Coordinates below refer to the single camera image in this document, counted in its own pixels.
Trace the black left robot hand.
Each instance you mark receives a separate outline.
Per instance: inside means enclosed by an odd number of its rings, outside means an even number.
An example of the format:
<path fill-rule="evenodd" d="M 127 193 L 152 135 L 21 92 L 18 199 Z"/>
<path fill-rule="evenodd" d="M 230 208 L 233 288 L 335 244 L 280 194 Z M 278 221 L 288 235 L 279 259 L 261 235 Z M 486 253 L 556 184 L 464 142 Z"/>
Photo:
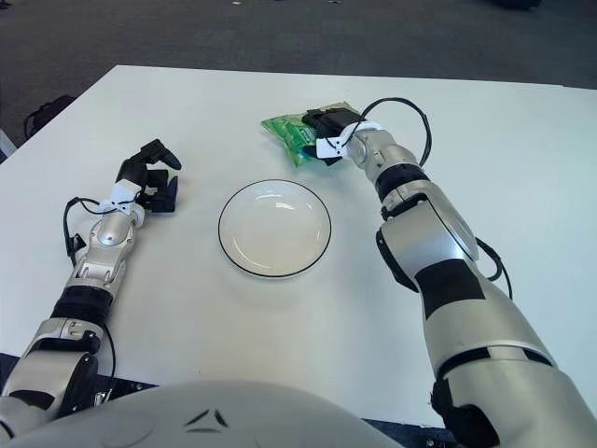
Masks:
<path fill-rule="evenodd" d="M 126 179 L 140 188 L 135 202 L 153 213 L 172 213 L 178 191 L 178 177 L 169 177 L 166 169 L 149 169 L 149 165 L 162 162 L 173 170 L 182 169 L 179 159 L 159 139 L 142 146 L 140 151 L 126 159 L 116 180 Z"/>

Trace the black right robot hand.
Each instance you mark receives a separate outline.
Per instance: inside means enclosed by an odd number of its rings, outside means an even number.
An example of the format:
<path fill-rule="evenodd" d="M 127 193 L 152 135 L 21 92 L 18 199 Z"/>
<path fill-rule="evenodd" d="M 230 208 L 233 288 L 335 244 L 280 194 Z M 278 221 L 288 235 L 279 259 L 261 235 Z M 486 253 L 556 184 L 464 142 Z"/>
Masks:
<path fill-rule="evenodd" d="M 357 122 L 360 115 L 346 107 L 311 109 L 301 121 L 315 132 L 315 139 L 338 137 L 349 125 Z"/>

